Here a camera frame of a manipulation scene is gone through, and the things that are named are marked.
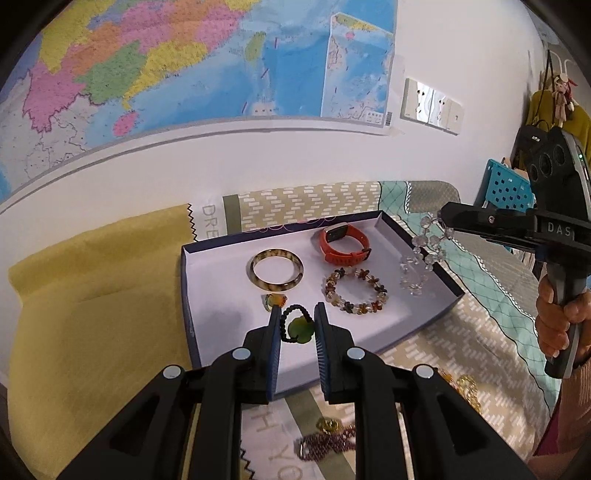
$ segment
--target yellow cloth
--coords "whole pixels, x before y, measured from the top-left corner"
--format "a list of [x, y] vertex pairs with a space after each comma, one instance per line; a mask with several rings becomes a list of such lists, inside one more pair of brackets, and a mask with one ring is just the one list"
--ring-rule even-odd
[[[540, 104], [541, 95], [542, 90], [539, 90], [531, 96], [530, 111], [527, 115], [526, 124], [533, 125], [537, 123], [539, 120], [545, 120], [545, 122], [541, 121], [537, 126], [538, 128], [547, 132], [549, 130], [548, 125], [552, 127], [552, 113], [554, 111], [554, 103], [552, 101], [552, 92], [550, 90], [546, 90], [544, 92], [544, 96], [542, 97], [542, 104], [540, 105], [540, 111], [538, 113], [538, 116], [534, 119], [534, 115], [538, 110], [538, 105]], [[583, 110], [583, 108], [579, 105], [575, 106], [571, 120], [567, 120], [566, 122], [564, 122], [562, 128], [564, 128], [564, 130], [573, 134], [575, 137], [579, 139], [581, 145], [583, 146], [585, 156], [587, 157], [587, 162], [590, 162], [591, 119], [589, 118], [589, 115], [585, 112], [585, 110]], [[521, 170], [525, 170], [523, 155], [519, 156], [519, 168]]]
[[10, 269], [22, 301], [10, 429], [38, 479], [53, 480], [159, 370], [190, 368], [179, 260], [192, 239], [181, 205], [85, 232]]

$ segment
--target black beaded cord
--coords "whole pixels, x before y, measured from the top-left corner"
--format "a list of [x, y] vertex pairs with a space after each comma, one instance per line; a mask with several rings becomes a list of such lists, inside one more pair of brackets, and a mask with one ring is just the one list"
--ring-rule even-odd
[[297, 343], [297, 337], [289, 338], [287, 336], [287, 331], [285, 330], [285, 322], [287, 321], [287, 317], [294, 310], [299, 310], [308, 323], [314, 322], [314, 320], [312, 320], [312, 317], [308, 313], [308, 310], [306, 310], [302, 305], [298, 305], [297, 303], [294, 303], [293, 305], [288, 306], [283, 311], [281, 318], [279, 318], [279, 331], [281, 334], [281, 340], [284, 341], [285, 343]]

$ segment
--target watch screen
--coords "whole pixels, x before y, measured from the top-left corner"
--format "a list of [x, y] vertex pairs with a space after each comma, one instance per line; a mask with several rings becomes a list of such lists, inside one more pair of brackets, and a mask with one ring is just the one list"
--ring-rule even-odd
[[328, 243], [331, 243], [331, 242], [334, 242], [335, 240], [340, 240], [345, 235], [347, 235], [347, 228], [348, 227], [349, 227], [349, 225], [344, 224], [344, 225], [339, 225], [339, 226], [329, 230], [328, 232], [326, 232], [326, 241]]

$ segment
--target bed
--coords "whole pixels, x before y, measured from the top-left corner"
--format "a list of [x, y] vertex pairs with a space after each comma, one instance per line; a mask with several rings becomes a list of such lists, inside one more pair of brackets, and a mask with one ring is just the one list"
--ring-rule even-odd
[[[302, 208], [293, 207], [293, 199]], [[417, 232], [425, 212], [459, 201], [440, 181], [362, 181], [243, 192], [219, 199], [227, 232], [382, 209]], [[14, 447], [41, 480], [54, 479], [159, 370], [190, 367], [180, 307], [179, 254], [195, 241], [191, 203], [122, 220], [38, 252], [10, 269], [22, 313], [11, 357]], [[466, 294], [445, 317], [381, 352], [390, 364], [420, 362], [478, 386], [482, 415], [527, 460], [557, 402], [534, 333], [537, 280], [505, 248], [457, 233], [445, 269]], [[294, 441], [320, 416], [344, 424], [353, 405], [330, 406], [319, 386], [246, 408], [243, 478], [355, 478], [355, 453], [302, 462]]]

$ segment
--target orange watch strap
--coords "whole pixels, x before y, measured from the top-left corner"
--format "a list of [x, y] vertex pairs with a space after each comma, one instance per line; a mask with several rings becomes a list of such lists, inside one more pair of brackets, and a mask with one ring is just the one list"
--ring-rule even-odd
[[320, 234], [320, 249], [324, 253], [324, 259], [333, 265], [337, 265], [340, 267], [351, 267], [353, 265], [357, 265], [364, 260], [367, 260], [369, 254], [371, 253], [371, 248], [369, 247], [369, 238], [365, 235], [361, 230], [355, 228], [352, 225], [347, 225], [347, 232], [345, 236], [351, 236], [355, 238], [361, 245], [362, 249], [357, 252], [351, 253], [343, 253], [335, 250], [330, 246], [330, 244], [326, 240], [326, 231], [323, 230]]

